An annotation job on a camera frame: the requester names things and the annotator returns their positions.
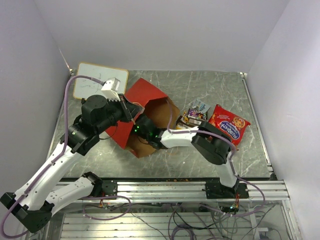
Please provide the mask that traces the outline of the red paper bag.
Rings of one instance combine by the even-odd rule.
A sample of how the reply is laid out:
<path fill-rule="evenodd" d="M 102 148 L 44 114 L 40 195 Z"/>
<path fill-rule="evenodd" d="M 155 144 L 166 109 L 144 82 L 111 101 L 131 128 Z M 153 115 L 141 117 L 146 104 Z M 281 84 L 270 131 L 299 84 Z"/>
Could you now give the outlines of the red paper bag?
<path fill-rule="evenodd" d="M 149 81 L 140 78 L 124 95 L 131 103 L 144 107 L 143 113 L 153 121 L 156 127 L 176 128 L 176 121 L 180 116 L 179 108 L 164 92 Z M 137 158 L 153 154 L 156 149 L 133 133 L 134 126 L 132 122 L 119 121 L 117 126 L 112 126 L 105 132 L 122 149 L 130 151 Z"/>

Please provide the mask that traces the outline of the brown candy packet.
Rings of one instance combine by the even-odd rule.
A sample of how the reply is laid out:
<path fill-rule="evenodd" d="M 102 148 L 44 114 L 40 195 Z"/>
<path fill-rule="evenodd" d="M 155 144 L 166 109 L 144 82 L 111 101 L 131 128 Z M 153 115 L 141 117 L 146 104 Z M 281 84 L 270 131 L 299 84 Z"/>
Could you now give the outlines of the brown candy packet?
<path fill-rule="evenodd" d="M 190 126 L 190 127 L 193 128 L 193 127 L 196 127 L 196 126 L 200 126 L 202 123 L 205 122 L 205 120 L 203 120 L 203 119 L 189 118 L 189 124 L 187 124 L 187 123 L 185 123 L 185 122 L 182 121 L 182 117 L 183 117 L 183 116 L 180 116 L 180 117 L 177 119 L 176 125 L 177 125 L 178 123 L 182 123 L 182 124 L 188 125 L 188 126 Z"/>

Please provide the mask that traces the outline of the purple candy packet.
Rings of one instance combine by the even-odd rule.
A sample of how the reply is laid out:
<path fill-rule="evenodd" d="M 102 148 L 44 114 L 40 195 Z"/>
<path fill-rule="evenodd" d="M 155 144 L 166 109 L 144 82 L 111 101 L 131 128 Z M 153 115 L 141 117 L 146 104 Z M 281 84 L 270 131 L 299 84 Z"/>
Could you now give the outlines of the purple candy packet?
<path fill-rule="evenodd" d="M 207 113 L 202 113 L 196 109 L 191 109 L 189 108 L 188 109 L 188 112 L 187 112 L 187 116 L 189 118 L 194 118 L 194 119 L 202 119 L 202 120 L 207 120 L 208 118 L 208 114 Z"/>

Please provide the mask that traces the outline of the red snack packet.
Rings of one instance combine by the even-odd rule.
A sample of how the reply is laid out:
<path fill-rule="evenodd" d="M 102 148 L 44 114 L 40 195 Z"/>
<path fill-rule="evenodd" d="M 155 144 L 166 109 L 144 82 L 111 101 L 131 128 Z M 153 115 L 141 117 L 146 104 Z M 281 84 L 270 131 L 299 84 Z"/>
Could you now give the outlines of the red snack packet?
<path fill-rule="evenodd" d="M 240 144 L 245 130 L 251 123 L 217 104 L 208 122 L 228 135 L 236 147 Z"/>

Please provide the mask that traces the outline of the yellow candy packet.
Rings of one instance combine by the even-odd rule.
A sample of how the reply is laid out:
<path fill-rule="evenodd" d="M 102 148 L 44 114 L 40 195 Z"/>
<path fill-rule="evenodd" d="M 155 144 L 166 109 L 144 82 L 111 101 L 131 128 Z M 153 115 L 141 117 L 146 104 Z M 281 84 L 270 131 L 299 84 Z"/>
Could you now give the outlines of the yellow candy packet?
<path fill-rule="evenodd" d="M 186 124 L 189 124 L 190 123 L 190 120 L 189 120 L 189 116 L 188 116 L 188 113 L 185 111 L 182 115 L 182 121 Z"/>
<path fill-rule="evenodd" d="M 176 130 L 186 130 L 192 128 L 191 126 L 185 125 L 183 123 L 178 123 L 175 127 Z"/>

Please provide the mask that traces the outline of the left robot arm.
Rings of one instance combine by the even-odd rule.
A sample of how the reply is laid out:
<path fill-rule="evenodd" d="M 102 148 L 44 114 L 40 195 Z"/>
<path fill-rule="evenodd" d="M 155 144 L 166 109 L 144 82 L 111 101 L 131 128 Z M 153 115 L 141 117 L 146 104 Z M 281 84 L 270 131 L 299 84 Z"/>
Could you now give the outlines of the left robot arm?
<path fill-rule="evenodd" d="M 1 203 L 31 233 L 41 230 L 60 209 L 73 201 L 102 196 L 103 181 L 94 173 L 84 173 L 76 182 L 53 191 L 81 157 L 100 141 L 100 134 L 118 122 L 131 123 L 143 107 L 129 102 L 123 94 L 115 99 L 92 95 L 81 102 L 81 114 L 65 128 L 51 156 L 35 175 L 15 192 L 6 192 Z"/>

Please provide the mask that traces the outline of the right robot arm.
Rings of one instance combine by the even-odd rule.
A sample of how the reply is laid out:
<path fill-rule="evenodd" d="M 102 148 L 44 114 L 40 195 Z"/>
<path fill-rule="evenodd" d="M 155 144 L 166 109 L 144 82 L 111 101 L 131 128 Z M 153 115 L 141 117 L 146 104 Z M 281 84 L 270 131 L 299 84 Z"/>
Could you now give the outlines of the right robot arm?
<path fill-rule="evenodd" d="M 230 138 L 208 122 L 188 129 L 159 128 L 145 115 L 131 131 L 156 150 L 175 147 L 194 147 L 209 163 L 215 165 L 220 192 L 226 198 L 238 192 L 238 174 L 232 163 L 236 152 Z"/>

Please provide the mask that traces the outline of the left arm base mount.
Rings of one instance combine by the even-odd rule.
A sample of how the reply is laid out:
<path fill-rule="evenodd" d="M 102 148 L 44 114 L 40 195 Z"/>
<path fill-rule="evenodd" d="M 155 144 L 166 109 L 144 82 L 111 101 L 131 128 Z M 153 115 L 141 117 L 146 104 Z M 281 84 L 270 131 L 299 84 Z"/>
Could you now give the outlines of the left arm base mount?
<path fill-rule="evenodd" d="M 112 200 L 116 199 L 118 194 L 118 184 L 114 180 L 103 180 L 101 186 L 101 197 L 111 197 Z"/>

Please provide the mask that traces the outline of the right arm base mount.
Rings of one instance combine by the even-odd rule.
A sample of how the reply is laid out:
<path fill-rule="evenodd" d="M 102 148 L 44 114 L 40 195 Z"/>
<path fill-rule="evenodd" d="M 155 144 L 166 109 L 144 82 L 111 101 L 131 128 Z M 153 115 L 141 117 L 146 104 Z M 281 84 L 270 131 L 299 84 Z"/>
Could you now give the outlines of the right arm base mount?
<path fill-rule="evenodd" d="M 237 189 L 225 187 L 218 182 L 207 182 L 205 184 L 206 198 L 207 199 L 248 199 L 249 190 L 245 183 L 240 183 Z"/>

